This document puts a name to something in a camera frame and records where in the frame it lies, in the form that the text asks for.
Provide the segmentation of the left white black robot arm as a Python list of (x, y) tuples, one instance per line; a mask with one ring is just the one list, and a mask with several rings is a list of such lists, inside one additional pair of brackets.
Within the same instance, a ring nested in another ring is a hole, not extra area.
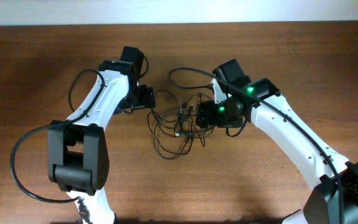
[(109, 174), (105, 130), (113, 115), (154, 108), (144, 76), (144, 53), (125, 46), (120, 59), (105, 60), (82, 104), (47, 131), (48, 177), (75, 201), (80, 223), (115, 223), (104, 185)]

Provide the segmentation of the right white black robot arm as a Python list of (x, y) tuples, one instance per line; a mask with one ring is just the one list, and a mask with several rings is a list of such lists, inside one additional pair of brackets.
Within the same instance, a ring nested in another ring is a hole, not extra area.
[(241, 128), (252, 123), (294, 163), (311, 195), (282, 223), (358, 223), (358, 162), (326, 144), (267, 78), (252, 81), (232, 59), (210, 74), (213, 100), (197, 109), (201, 128)]

